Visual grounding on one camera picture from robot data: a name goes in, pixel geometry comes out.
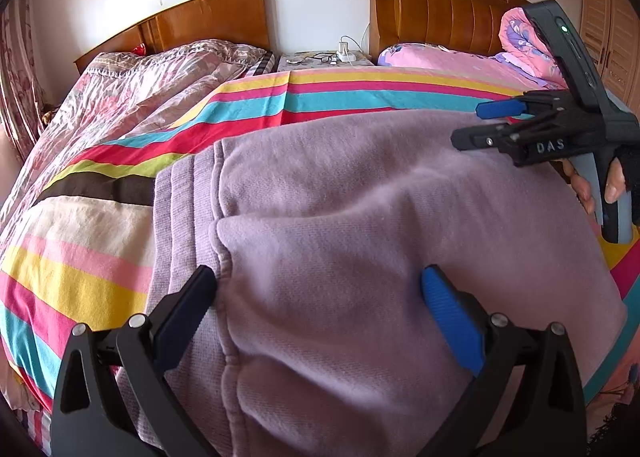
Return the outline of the person's right hand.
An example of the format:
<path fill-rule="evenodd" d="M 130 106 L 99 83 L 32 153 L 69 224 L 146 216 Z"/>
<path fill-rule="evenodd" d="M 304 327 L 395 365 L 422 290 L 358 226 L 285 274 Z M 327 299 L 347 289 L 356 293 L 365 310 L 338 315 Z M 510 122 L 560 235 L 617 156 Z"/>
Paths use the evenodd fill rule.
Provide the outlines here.
<path fill-rule="evenodd" d="M 570 180 L 570 186 L 577 195 L 587 214 L 594 214 L 596 202 L 592 196 L 589 182 L 578 174 L 574 165 L 567 159 L 562 160 L 564 174 Z M 603 200 L 614 204 L 625 192 L 639 189 L 639 158 L 636 155 L 624 155 L 615 158 L 608 168 Z"/>

